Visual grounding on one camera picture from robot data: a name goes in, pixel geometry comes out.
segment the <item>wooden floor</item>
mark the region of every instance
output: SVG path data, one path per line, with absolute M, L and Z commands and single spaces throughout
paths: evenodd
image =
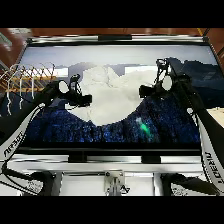
M 214 47 L 216 54 L 224 69 L 224 28 L 30 28 L 32 36 L 62 36 L 62 35 L 88 35 L 88 34 L 162 34 L 162 35 L 191 35 L 206 36 L 210 38 L 210 42 Z M 13 43 L 11 52 L 6 52 L 0 44 L 0 60 L 7 66 L 14 64 L 16 58 L 21 51 L 21 41 L 15 38 L 16 35 L 10 35 L 5 28 L 0 28 L 5 36 Z

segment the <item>crumpled white fabric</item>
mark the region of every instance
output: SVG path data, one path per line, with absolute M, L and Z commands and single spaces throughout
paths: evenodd
M 142 99 L 139 97 L 141 85 L 152 85 L 156 71 L 134 71 L 118 76 L 110 67 L 94 67 L 83 72 L 80 82 L 82 94 L 91 94 L 89 107 L 65 109 L 84 121 L 91 120 L 96 126 L 112 124 L 125 119 L 134 112 Z

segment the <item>metal bracket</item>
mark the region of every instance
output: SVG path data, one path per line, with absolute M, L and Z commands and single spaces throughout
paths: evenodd
M 125 188 L 125 174 L 122 170 L 110 170 L 105 172 L 104 190 L 106 195 L 121 196 Z

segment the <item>logo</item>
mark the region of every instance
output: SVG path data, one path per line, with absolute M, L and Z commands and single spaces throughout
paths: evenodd
M 222 179 L 222 177 L 221 177 L 221 175 L 220 175 L 220 173 L 219 173 L 219 171 L 218 171 L 218 169 L 215 165 L 215 162 L 212 158 L 211 153 L 206 152 L 205 154 L 206 154 L 206 158 L 208 160 L 208 165 L 210 166 L 210 168 L 211 168 L 214 176 L 216 177 L 218 183 L 219 184 L 224 184 L 224 181 L 223 181 L 223 179 Z
M 21 131 L 18 134 L 18 136 L 13 140 L 12 144 L 4 151 L 5 157 L 7 157 L 7 155 L 10 154 L 12 152 L 12 150 L 14 150 L 18 146 L 18 144 L 22 140 L 22 137 L 23 137 L 23 134 Z

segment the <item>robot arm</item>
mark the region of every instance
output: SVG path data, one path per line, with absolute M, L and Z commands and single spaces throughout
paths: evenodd
M 32 195 L 41 192 L 44 187 L 43 178 L 34 178 L 32 175 L 10 170 L 7 168 L 7 162 L 24 140 L 29 123 L 41 109 L 50 106 L 54 99 L 67 99 L 78 107 L 88 106 L 92 102 L 91 95 L 82 96 L 80 90 L 77 91 L 79 77 L 73 76 L 69 86 L 64 81 L 51 82 L 16 115 L 0 118 L 0 183 Z M 71 89 L 72 82 L 76 82 L 75 90 Z
M 209 181 L 215 186 L 219 195 L 224 194 L 224 128 L 208 113 L 201 97 L 191 85 L 189 76 L 177 75 L 168 59 L 157 60 L 158 75 L 165 71 L 164 78 L 151 88 L 141 86 L 140 97 L 149 95 L 165 96 L 175 91 L 186 108 L 193 110 L 199 127 L 203 166 Z

